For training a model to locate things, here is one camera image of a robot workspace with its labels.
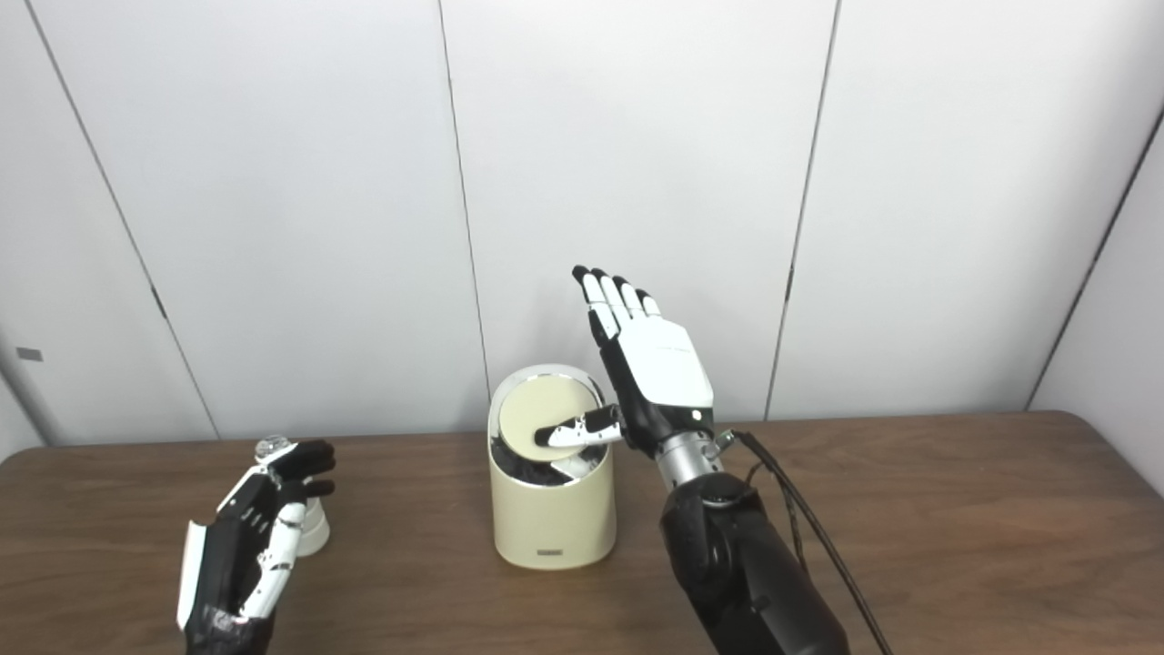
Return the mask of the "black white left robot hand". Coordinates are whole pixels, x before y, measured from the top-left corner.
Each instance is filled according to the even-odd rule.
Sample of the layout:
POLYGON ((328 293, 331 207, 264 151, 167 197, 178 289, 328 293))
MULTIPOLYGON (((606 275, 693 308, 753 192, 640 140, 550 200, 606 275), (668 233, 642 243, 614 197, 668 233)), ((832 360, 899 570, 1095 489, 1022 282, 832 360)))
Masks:
POLYGON ((267 654, 296 564, 331 540, 322 498, 336 483, 322 476, 335 468, 328 440, 262 439, 213 521, 189 524, 176 613, 187 654, 267 654))

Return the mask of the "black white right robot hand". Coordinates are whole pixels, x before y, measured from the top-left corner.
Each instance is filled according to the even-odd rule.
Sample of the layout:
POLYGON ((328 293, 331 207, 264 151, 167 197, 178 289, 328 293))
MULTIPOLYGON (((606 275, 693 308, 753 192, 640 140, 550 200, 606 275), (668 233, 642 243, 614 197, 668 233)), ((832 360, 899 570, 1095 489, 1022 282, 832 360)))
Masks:
POLYGON ((709 436, 714 390, 684 327, 662 316, 653 296, 624 277, 587 266, 574 266, 572 275, 585 296, 592 339, 617 401, 537 428, 537 447, 587 447, 622 439, 655 458, 673 437, 709 436))

